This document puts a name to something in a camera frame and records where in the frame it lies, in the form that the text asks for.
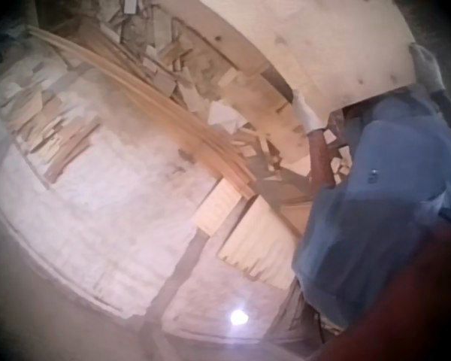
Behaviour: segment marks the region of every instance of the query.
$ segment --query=blue shirt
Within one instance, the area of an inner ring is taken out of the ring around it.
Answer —
[[[409,263],[440,211],[451,210],[451,129],[430,109],[404,104],[375,107],[348,179],[321,190],[295,253],[305,299],[342,327]]]

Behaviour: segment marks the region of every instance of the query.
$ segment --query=bright light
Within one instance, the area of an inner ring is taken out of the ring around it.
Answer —
[[[249,316],[247,316],[241,310],[235,310],[231,313],[231,323],[234,326],[244,325],[249,320]]]

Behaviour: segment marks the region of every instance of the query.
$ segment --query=gloved hand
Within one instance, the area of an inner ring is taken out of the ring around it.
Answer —
[[[436,57],[425,47],[416,43],[412,43],[409,49],[413,56],[417,80],[424,85],[430,94],[445,90],[446,87]]]
[[[317,116],[317,114],[307,105],[304,96],[298,90],[294,90],[294,99],[292,100],[292,109],[294,115],[299,119],[306,134],[314,130],[324,129],[326,124]]]

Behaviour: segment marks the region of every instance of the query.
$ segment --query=worker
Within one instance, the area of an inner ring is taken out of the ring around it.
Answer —
[[[314,200],[293,269],[306,301],[343,328],[436,239],[431,232],[451,227],[451,101],[434,55],[418,44],[410,52],[429,96],[401,89],[373,99],[359,116],[351,108],[344,132],[353,166],[337,186],[323,122],[295,92]]]

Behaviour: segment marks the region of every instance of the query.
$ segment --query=work glove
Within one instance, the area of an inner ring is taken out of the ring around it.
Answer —
[[[294,115],[299,119],[306,135],[314,130],[324,129],[324,122],[317,114],[307,105],[304,96],[298,90],[294,90],[294,99],[292,100],[292,110]]]
[[[417,80],[424,85],[430,94],[445,90],[446,87],[436,57],[425,47],[416,43],[412,43],[409,49],[413,56]]]

